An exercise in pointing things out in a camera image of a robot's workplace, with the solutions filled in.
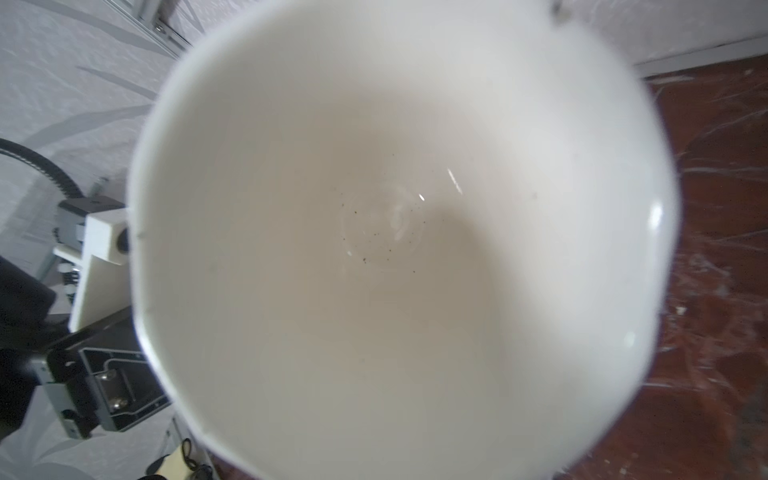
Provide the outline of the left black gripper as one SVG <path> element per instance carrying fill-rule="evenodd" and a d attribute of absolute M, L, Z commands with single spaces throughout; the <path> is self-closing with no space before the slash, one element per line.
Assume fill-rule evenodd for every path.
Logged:
<path fill-rule="evenodd" d="M 130 307 L 45 346 L 31 367 L 72 439 L 87 439 L 98 427 L 124 432 L 170 404 Z"/>

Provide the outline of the white ceramic mug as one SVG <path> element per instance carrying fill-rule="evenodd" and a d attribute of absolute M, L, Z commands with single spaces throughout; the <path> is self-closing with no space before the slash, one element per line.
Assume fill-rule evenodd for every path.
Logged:
<path fill-rule="evenodd" d="M 259 479 L 548 479 L 640 389 L 677 245 L 648 87 L 550 1 L 261 1 L 127 183 L 136 330 Z"/>

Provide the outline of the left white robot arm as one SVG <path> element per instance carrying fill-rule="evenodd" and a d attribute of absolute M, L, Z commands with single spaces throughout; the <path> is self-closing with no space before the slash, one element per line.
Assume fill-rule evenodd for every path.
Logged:
<path fill-rule="evenodd" d="M 63 194 L 53 255 L 71 303 L 52 311 L 54 290 L 1 261 L 1 436 L 22 427 L 33 394 L 48 397 L 65 433 L 123 432 L 170 401 L 144 355 L 131 307 L 127 211 L 86 196 L 51 160 L 9 140 L 1 153 L 48 178 Z"/>

